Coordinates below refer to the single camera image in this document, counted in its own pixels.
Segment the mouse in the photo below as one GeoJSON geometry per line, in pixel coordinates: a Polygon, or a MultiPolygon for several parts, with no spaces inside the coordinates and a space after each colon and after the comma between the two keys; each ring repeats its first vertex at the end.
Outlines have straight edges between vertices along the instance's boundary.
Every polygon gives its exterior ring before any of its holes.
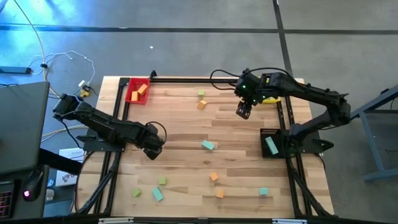
{"type": "Polygon", "coordinates": [[[38,167],[27,176],[22,184],[22,197],[27,202],[32,202],[37,199],[42,189],[44,172],[41,167],[38,167]]]}

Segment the wooden tabletop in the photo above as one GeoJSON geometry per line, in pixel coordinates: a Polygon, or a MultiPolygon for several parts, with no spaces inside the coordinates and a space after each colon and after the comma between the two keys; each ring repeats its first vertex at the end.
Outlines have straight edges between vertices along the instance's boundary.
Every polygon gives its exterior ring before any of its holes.
{"type": "MultiPolygon", "coordinates": [[[[119,78],[104,77],[97,109],[113,113],[119,78]]],[[[276,105],[257,105],[250,118],[244,120],[235,114],[238,101],[232,91],[220,91],[207,83],[151,83],[146,105],[130,105],[128,120],[162,123],[167,129],[167,142],[154,161],[133,145],[127,145],[119,167],[112,215],[294,217],[285,161],[261,157],[259,129],[280,128],[276,105]],[[203,110],[197,109],[199,90],[205,91],[203,99],[207,105],[203,110]],[[215,149],[203,149],[203,140],[215,144],[215,149]],[[216,182],[209,178],[212,172],[218,174],[216,182]],[[159,186],[159,177],[166,177],[167,185],[159,186]],[[152,194],[152,189],[158,186],[164,196],[160,202],[152,194]],[[259,196],[262,187],[269,189],[268,196],[259,196]],[[134,188],[141,189],[140,197],[132,196],[134,188]],[[216,198],[218,189],[224,190],[224,198],[216,198]]],[[[291,102],[297,123],[312,118],[307,101],[291,98],[291,102]]],[[[159,135],[163,136],[160,127],[159,135]]],[[[79,207],[98,185],[103,156],[104,153],[94,153],[83,168],[78,184],[79,207]]],[[[309,189],[324,208],[333,213],[321,161],[314,155],[303,154],[303,164],[309,189]]],[[[298,197],[304,211],[299,190],[298,197]]]]}

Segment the orange block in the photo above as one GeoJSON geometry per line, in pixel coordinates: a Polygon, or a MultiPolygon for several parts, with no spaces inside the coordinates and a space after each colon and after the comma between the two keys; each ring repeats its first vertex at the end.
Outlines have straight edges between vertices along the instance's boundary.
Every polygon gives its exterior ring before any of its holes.
{"type": "Polygon", "coordinates": [[[137,91],[133,91],[131,93],[131,101],[138,101],[138,92],[137,91]]]}
{"type": "Polygon", "coordinates": [[[212,179],[212,181],[215,181],[216,179],[218,179],[218,176],[217,176],[217,174],[215,172],[212,172],[210,174],[210,178],[212,179]]]}
{"type": "Polygon", "coordinates": [[[142,86],[138,89],[138,94],[140,94],[141,96],[147,91],[148,86],[146,84],[142,84],[142,86]]]}
{"type": "Polygon", "coordinates": [[[216,197],[223,198],[224,197],[224,190],[218,190],[217,194],[216,194],[216,197]]]}
{"type": "Polygon", "coordinates": [[[203,110],[204,107],[206,106],[206,104],[207,104],[206,101],[201,100],[201,101],[199,102],[199,104],[198,104],[198,109],[199,109],[199,110],[203,110]]]}

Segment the red tray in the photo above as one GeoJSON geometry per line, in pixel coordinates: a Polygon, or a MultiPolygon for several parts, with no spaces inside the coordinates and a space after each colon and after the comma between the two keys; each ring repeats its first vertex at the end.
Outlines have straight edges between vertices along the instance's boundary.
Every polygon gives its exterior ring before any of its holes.
{"type": "Polygon", "coordinates": [[[127,88],[127,94],[125,98],[126,102],[144,105],[147,103],[148,95],[149,95],[149,78],[130,78],[129,87],[127,88]],[[138,101],[131,101],[131,93],[133,91],[137,91],[142,86],[142,84],[146,84],[148,86],[147,91],[145,91],[144,95],[138,96],[138,101]]]}

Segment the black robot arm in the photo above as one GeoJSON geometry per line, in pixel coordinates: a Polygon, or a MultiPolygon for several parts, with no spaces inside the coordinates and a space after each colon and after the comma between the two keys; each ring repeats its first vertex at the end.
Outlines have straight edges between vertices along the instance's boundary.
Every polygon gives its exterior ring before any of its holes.
{"type": "Polygon", "coordinates": [[[54,118],[77,120],[96,131],[102,141],[108,144],[131,143],[143,149],[154,160],[161,152],[164,140],[157,135],[157,128],[147,123],[121,121],[85,103],[75,95],[62,94],[53,109],[54,118]]]}
{"type": "Polygon", "coordinates": [[[349,123],[351,107],[344,99],[347,94],[301,84],[286,73],[267,73],[257,77],[247,69],[239,77],[234,93],[242,98],[236,114],[244,119],[249,118],[252,106],[268,97],[294,96],[325,105],[326,111],[320,116],[303,124],[292,125],[289,133],[291,146],[299,146],[308,134],[321,128],[349,123]]]}

